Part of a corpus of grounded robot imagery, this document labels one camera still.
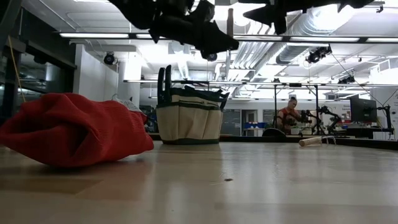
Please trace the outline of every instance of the computer monitor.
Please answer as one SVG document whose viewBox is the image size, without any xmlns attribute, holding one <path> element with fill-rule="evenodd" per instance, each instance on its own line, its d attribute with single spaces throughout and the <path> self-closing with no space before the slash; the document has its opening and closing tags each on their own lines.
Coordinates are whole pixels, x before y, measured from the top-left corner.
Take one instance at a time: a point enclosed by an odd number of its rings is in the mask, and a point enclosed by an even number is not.
<svg viewBox="0 0 398 224">
<path fill-rule="evenodd" d="M 351 122 L 377 122 L 377 105 L 374 100 L 350 98 Z"/>
</svg>

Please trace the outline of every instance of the red shirt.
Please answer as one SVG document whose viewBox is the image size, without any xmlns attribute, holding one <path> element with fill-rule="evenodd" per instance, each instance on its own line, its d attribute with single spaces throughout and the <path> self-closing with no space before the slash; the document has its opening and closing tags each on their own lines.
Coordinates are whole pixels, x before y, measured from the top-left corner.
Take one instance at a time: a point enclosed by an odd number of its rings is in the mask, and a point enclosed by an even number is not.
<svg viewBox="0 0 398 224">
<path fill-rule="evenodd" d="M 282 117 L 282 122 L 284 122 L 290 118 L 296 119 L 296 117 L 300 116 L 299 112 L 297 112 L 297 110 L 290 110 L 288 108 L 283 108 L 279 112 L 282 112 L 284 114 L 284 116 Z M 288 124 L 284 125 L 285 134 L 291 134 L 291 129 L 292 129 L 292 127 L 290 127 L 290 125 L 288 125 Z"/>
</svg>

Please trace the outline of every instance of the person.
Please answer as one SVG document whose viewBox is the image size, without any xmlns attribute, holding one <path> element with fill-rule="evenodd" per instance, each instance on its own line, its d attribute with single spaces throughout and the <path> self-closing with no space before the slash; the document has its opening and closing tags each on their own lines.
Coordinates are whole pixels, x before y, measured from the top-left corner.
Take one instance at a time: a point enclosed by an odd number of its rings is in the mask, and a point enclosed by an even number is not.
<svg viewBox="0 0 398 224">
<path fill-rule="evenodd" d="M 297 100 L 295 97 L 291 97 L 287 107 L 281 109 L 277 116 L 277 129 L 283 131 L 285 134 L 291 134 L 291 123 L 293 121 L 300 120 L 300 114 L 294 108 L 297 106 Z"/>
</svg>

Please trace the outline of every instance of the red mesh bag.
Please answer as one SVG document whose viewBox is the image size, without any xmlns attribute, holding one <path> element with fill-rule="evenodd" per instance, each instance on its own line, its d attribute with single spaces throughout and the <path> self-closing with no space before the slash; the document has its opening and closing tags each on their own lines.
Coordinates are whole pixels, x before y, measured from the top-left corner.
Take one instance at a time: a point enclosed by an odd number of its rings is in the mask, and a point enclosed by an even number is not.
<svg viewBox="0 0 398 224">
<path fill-rule="evenodd" d="M 146 119 L 116 101 L 50 93 L 22 104 L 0 127 L 0 144 L 50 166 L 89 166 L 153 149 Z"/>
</svg>

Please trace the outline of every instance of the doorway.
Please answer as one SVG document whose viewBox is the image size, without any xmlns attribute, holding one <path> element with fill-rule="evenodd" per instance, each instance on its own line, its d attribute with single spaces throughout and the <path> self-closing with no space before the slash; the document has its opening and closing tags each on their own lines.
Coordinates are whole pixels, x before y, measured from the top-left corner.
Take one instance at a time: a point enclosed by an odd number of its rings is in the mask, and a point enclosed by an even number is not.
<svg viewBox="0 0 398 224">
<path fill-rule="evenodd" d="M 255 131 L 250 130 L 251 127 L 247 125 L 248 122 L 257 122 L 257 110 L 242 110 L 242 135 L 256 136 Z"/>
</svg>

